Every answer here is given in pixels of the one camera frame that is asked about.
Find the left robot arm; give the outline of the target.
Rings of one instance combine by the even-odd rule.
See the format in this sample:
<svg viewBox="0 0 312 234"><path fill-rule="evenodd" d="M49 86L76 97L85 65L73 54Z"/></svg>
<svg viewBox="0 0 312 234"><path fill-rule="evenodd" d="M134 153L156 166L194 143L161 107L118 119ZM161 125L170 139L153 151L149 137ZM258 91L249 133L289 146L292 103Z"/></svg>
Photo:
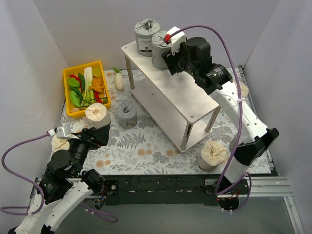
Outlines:
<svg viewBox="0 0 312 234"><path fill-rule="evenodd" d="M90 195L101 194L104 177L95 169L83 172L90 150L107 145L110 125L84 128L72 133L68 123L51 129L40 138L57 136L69 142L69 149L53 153L40 183L32 181L34 200L21 213L23 221L10 234L53 234L67 215Z"/></svg>

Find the grey roll with QR label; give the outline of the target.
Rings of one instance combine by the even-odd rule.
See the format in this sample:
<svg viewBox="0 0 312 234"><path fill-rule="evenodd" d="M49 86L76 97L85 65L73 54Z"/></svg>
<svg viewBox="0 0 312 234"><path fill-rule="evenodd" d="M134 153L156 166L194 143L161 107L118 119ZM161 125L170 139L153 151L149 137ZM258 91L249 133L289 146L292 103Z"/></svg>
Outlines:
<svg viewBox="0 0 312 234"><path fill-rule="evenodd" d="M143 56L152 56L152 37L160 31L160 24L155 19L137 22L134 28L137 52Z"/></svg>

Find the grey roll with cartoon label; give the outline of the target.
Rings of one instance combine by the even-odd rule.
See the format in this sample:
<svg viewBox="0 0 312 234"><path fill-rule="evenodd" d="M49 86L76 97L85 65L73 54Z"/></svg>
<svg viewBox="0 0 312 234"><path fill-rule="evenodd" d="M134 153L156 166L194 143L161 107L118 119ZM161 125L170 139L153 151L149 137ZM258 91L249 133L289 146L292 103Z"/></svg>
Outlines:
<svg viewBox="0 0 312 234"><path fill-rule="evenodd" d="M166 31L159 31L152 36L152 64L157 69L167 69L162 54L170 51L171 43L164 41Z"/></svg>

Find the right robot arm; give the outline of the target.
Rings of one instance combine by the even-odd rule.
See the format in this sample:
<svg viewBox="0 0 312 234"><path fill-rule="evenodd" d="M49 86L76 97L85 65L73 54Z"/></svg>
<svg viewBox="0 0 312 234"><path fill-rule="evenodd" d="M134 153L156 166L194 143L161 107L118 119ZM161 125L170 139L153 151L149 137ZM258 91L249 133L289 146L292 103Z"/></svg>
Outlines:
<svg viewBox="0 0 312 234"><path fill-rule="evenodd" d="M215 187L216 194L231 194L248 167L278 138L276 128L266 126L239 95L240 88L221 64L213 63L210 44L202 37L164 38L169 52L162 54L171 75L186 72L218 103L237 128L231 156Z"/></svg>

